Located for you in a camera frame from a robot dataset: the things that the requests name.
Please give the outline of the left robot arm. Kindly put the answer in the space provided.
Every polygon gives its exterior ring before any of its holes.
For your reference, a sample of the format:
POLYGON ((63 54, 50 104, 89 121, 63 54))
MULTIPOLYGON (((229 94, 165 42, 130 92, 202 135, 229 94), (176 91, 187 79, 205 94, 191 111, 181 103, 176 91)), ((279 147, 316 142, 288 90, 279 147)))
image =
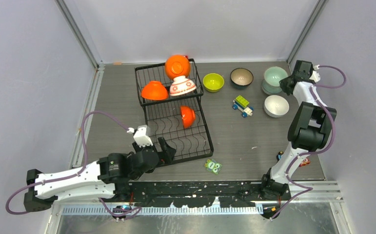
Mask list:
POLYGON ((24 194, 27 212, 44 211, 54 202, 87 198, 115 198, 126 201, 131 194, 130 180, 138 180, 156 167, 174 162, 176 149, 163 137, 158 139, 160 151, 155 146, 139 147, 133 143, 134 152, 110 153, 81 168, 45 174, 37 169, 27 172, 28 191, 24 194))

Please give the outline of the yellow green bowl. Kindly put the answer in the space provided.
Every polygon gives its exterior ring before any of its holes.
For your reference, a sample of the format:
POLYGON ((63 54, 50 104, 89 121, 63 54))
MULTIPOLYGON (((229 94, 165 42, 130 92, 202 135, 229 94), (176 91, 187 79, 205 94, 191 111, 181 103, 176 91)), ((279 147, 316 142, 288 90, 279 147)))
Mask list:
POLYGON ((203 85, 210 93, 218 92, 225 84, 223 76, 217 73, 209 73, 203 77, 203 85))

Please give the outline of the black wire dish rack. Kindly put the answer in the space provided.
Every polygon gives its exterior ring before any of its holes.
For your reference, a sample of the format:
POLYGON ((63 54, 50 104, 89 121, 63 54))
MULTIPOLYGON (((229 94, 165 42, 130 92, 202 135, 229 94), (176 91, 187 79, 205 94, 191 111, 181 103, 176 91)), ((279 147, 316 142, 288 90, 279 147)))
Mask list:
POLYGON ((181 96, 169 96, 166 100, 148 100, 141 97, 142 89, 153 80, 160 81, 169 90, 172 81, 167 77, 164 63, 144 65, 135 68, 135 78, 139 103, 144 111, 145 123, 150 127, 150 138, 158 152, 161 151, 158 138, 176 149, 172 164, 211 157, 214 146, 201 106, 204 88, 193 58, 189 59, 191 70, 188 76, 196 84, 196 90, 181 96), (188 106, 195 111, 196 120, 191 127, 184 129, 180 106, 188 106))

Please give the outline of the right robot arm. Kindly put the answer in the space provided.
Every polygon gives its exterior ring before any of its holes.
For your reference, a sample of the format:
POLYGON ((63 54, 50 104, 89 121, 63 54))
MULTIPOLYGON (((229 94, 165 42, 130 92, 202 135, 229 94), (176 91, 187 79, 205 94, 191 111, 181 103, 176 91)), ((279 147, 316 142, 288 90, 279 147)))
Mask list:
POLYGON ((328 107, 318 95, 319 68, 297 60, 292 74, 279 82, 283 92, 297 99, 299 109, 288 130, 286 150, 261 179, 259 193, 266 200, 282 197, 296 169, 309 155, 324 149, 332 134, 336 109, 328 107))

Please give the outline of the floral pale green bowl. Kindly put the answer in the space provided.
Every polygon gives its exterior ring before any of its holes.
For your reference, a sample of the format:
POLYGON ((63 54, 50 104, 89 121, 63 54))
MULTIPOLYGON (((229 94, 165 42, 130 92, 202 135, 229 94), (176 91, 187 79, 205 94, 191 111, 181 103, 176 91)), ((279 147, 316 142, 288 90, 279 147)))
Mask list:
POLYGON ((264 72, 264 81, 273 87, 280 87, 280 81, 288 76, 286 70, 278 66, 273 66, 264 72))

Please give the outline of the pale green ringed bowl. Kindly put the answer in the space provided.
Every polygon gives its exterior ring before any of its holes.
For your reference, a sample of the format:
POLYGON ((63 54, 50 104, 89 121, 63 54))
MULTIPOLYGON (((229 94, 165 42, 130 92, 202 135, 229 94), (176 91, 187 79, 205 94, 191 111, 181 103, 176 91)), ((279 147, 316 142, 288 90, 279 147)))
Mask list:
POLYGON ((272 86, 265 80, 262 81, 262 90, 267 95, 277 95, 282 92, 282 89, 280 87, 272 86))

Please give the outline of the white ribbed bowl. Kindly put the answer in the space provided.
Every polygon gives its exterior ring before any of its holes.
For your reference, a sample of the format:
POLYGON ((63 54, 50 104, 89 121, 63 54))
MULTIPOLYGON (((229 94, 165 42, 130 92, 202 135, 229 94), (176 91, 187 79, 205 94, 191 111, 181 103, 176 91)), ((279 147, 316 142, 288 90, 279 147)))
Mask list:
POLYGON ((264 111, 270 117, 282 117, 288 113, 289 109, 288 101, 278 95, 268 96, 264 101, 264 111))

